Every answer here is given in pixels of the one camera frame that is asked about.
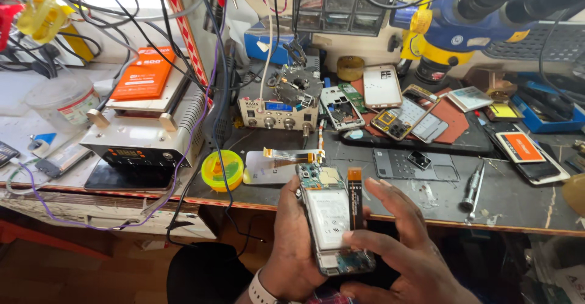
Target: green circuit board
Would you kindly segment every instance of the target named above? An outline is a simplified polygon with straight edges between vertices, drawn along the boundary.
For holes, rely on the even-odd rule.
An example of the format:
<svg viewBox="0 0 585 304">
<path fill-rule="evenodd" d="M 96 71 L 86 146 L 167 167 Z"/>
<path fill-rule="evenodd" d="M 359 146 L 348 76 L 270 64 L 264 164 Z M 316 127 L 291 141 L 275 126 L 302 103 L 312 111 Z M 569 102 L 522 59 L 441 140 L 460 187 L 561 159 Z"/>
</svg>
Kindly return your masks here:
<svg viewBox="0 0 585 304">
<path fill-rule="evenodd" d="M 362 94 L 358 93 L 357 90 L 353 88 L 351 84 L 340 83 L 337 87 L 345 94 L 347 99 L 353 103 L 353 106 L 356 107 L 356 110 L 359 113 L 369 112 L 367 107 L 364 105 L 364 97 L 362 96 Z"/>
</svg>

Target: white watch strap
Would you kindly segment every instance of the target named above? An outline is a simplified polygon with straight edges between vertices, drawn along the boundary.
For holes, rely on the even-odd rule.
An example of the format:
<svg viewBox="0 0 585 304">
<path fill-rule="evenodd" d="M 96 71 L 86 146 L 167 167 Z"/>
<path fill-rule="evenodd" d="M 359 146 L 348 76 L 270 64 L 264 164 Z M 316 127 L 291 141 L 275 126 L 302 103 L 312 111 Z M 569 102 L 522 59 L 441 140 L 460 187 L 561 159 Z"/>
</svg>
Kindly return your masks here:
<svg viewBox="0 0 585 304">
<path fill-rule="evenodd" d="M 289 304 L 301 304 L 299 302 L 289 302 L 286 300 L 277 300 L 274 296 L 272 296 L 260 283 L 258 276 L 260 275 L 259 269 L 252 280 L 252 283 L 248 287 L 248 295 L 250 295 L 250 299 L 252 300 L 252 304 L 279 304 L 279 303 L 289 303 Z"/>
</svg>

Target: orange box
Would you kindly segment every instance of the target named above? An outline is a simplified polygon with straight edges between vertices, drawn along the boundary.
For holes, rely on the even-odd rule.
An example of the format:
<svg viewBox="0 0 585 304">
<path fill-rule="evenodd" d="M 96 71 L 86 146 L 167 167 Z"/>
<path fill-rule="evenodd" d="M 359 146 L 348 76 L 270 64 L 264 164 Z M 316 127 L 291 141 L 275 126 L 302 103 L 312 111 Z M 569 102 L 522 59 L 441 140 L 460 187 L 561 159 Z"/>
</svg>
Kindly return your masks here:
<svg viewBox="0 0 585 304">
<path fill-rule="evenodd" d="M 170 46 L 158 47 L 158 50 L 169 61 L 174 62 L 175 54 Z M 126 69 L 111 98 L 136 100 L 160 96 L 172 65 L 165 61 L 154 48 L 140 48 L 138 53 L 140 58 Z"/>
<path fill-rule="evenodd" d="M 503 144 L 509 157 L 516 163 L 546 161 L 528 136 L 520 131 L 497 133 L 496 137 Z"/>
</svg>

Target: orange battery box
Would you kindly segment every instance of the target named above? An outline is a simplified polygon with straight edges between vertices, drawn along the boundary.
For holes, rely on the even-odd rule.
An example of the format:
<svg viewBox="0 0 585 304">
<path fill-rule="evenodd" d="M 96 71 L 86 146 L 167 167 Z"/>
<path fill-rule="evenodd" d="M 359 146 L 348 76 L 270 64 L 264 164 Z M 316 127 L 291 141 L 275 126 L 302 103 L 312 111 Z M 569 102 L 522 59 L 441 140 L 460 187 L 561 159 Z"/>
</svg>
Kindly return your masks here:
<svg viewBox="0 0 585 304">
<path fill-rule="evenodd" d="M 175 54 L 170 46 L 158 47 L 158 50 L 169 61 L 174 62 Z M 165 61 L 154 48 L 140 48 L 138 53 L 140 58 L 126 69 L 111 98 L 136 100 L 160 96 L 172 68 L 171 64 Z"/>
</svg>

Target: digital display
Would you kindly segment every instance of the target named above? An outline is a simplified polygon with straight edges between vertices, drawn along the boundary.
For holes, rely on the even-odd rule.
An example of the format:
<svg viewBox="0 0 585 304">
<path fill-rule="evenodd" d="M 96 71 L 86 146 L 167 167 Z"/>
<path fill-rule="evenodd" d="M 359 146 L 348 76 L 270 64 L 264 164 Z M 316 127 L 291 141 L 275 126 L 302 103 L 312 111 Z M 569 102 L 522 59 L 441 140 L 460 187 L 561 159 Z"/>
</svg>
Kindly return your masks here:
<svg viewBox="0 0 585 304">
<path fill-rule="evenodd" d="M 120 155 L 129 155 L 131 157 L 138 157 L 138 153 L 136 153 L 136 151 L 130 151 L 130 150 L 116 150 L 116 152 Z"/>
<path fill-rule="evenodd" d="M 274 103 L 274 102 L 264 102 L 264 107 L 270 111 L 286 111 L 292 112 L 292 106 L 286 105 L 284 103 Z"/>
</svg>

